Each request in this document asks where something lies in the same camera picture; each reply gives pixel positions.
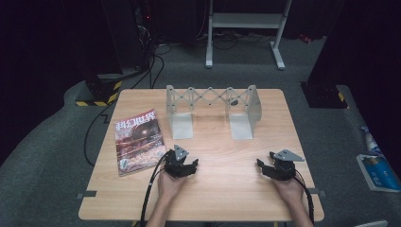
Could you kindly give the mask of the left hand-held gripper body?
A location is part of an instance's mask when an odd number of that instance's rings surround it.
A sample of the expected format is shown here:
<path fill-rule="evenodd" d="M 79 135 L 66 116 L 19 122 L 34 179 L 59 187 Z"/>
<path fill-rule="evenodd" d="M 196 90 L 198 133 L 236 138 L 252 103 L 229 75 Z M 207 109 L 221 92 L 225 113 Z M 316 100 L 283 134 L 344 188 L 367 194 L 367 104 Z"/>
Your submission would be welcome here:
<path fill-rule="evenodd" d="M 175 145 L 174 149 L 166 154 L 165 172 L 173 178 L 188 176 L 188 167 L 183 164 L 188 154 L 187 150 Z"/>

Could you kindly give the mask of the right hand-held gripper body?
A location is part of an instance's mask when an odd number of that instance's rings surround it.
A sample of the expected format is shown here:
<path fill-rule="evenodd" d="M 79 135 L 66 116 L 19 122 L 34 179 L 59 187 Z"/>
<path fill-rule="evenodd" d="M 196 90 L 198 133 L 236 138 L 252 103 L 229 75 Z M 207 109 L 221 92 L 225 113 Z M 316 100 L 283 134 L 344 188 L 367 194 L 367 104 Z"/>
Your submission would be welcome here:
<path fill-rule="evenodd" d="M 274 180 L 288 181 L 296 175 L 295 162 L 303 162 L 305 159 L 288 149 L 276 153 L 277 159 L 273 160 L 273 173 L 269 176 Z"/>

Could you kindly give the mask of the red science fiction magazine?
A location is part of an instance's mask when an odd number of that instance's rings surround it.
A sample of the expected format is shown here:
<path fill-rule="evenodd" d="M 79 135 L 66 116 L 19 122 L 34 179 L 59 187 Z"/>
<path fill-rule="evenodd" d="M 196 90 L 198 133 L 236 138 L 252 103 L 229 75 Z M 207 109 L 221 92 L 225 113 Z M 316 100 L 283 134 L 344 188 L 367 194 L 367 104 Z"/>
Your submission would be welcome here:
<path fill-rule="evenodd" d="M 114 140 L 120 177 L 156 166 L 166 145 L 154 109 L 114 124 Z"/>

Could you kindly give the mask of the person's right hand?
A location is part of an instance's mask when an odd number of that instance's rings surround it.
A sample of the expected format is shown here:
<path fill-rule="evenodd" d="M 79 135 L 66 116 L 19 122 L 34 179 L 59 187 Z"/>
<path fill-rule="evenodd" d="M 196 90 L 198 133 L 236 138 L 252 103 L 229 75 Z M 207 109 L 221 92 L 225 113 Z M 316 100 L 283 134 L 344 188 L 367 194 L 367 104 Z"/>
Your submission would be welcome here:
<path fill-rule="evenodd" d="M 287 205 L 295 206 L 303 203 L 303 188 L 293 179 L 288 181 L 273 181 L 279 195 Z"/>

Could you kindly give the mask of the person's left hand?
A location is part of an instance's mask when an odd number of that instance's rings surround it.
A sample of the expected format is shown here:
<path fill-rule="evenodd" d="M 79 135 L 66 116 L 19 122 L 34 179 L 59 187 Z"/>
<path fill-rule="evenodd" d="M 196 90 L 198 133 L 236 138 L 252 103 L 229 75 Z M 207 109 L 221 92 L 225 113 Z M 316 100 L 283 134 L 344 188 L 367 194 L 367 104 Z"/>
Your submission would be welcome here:
<path fill-rule="evenodd" d="M 162 171 L 158 179 L 159 199 L 171 202 L 180 192 L 186 178 L 173 178 L 165 171 Z"/>

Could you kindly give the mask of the grey expandable metal book rack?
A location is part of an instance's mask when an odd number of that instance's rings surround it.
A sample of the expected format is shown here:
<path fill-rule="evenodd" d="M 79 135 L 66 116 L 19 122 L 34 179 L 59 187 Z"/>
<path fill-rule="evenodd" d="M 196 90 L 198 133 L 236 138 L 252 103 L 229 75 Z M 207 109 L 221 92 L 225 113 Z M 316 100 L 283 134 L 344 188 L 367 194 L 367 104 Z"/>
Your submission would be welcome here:
<path fill-rule="evenodd" d="M 174 139 L 194 136 L 193 115 L 201 107 L 223 107 L 234 140 L 253 139 L 254 127 L 262 118 L 262 105 L 255 85 L 247 89 L 175 89 L 166 86 L 166 114 Z"/>

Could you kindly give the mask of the black box with yellow mark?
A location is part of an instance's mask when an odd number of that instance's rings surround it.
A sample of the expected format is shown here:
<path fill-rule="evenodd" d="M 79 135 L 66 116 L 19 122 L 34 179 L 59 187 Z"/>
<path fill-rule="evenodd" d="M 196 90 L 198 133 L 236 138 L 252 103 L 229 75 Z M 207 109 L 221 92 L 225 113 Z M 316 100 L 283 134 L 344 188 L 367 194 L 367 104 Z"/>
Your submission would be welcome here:
<path fill-rule="evenodd" d="M 302 82 L 305 99 L 310 108 L 317 109 L 347 109 L 344 95 L 336 86 L 324 86 Z"/>

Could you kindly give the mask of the blue and white packet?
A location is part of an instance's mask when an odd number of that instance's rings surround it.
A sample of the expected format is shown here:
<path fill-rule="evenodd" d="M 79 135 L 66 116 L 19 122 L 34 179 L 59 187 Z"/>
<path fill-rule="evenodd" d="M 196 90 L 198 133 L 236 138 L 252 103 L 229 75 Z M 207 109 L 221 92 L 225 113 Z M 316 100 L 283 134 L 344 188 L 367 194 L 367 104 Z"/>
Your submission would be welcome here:
<path fill-rule="evenodd" d="M 383 153 L 380 147 L 378 146 L 377 142 L 373 138 L 372 134 L 370 133 L 369 128 L 367 126 L 362 126 L 360 129 L 364 132 L 365 143 L 368 152 L 372 155 L 382 156 Z"/>
<path fill-rule="evenodd" d="M 359 154 L 357 163 L 371 190 L 401 193 L 401 183 L 385 158 Z"/>

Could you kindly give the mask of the black base with yellow stripes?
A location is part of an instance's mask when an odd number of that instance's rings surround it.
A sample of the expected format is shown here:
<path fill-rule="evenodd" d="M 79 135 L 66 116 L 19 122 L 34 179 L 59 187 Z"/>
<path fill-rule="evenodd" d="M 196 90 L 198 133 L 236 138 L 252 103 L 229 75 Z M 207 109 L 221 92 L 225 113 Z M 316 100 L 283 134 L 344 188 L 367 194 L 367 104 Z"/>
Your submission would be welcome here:
<path fill-rule="evenodd" d="M 86 79 L 76 97 L 76 104 L 80 107 L 111 105 L 121 84 L 120 79 L 110 79 L 107 75 Z"/>

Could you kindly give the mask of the white flat object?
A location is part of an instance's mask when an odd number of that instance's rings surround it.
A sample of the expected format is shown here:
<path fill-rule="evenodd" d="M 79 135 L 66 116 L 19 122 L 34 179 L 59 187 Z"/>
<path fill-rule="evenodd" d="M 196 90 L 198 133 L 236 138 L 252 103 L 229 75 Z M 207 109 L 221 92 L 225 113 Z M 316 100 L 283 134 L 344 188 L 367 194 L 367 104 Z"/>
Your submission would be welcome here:
<path fill-rule="evenodd" d="M 388 227 L 389 222 L 387 220 L 378 220 L 368 223 L 356 225 L 355 227 Z"/>

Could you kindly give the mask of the white metal stand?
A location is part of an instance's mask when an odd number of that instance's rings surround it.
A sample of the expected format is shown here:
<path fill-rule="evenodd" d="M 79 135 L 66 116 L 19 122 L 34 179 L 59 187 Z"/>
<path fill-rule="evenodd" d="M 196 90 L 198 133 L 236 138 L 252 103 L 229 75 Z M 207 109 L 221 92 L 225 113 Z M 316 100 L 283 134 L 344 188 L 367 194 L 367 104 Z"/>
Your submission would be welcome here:
<path fill-rule="evenodd" d="M 214 28 L 260 28 L 275 29 L 276 36 L 270 42 L 270 49 L 277 68 L 285 70 L 286 66 L 279 50 L 285 25 L 287 23 L 292 0 L 286 0 L 282 13 L 226 13 L 214 12 L 214 0 L 209 0 L 207 46 L 205 52 L 205 67 L 213 67 L 213 29 Z"/>

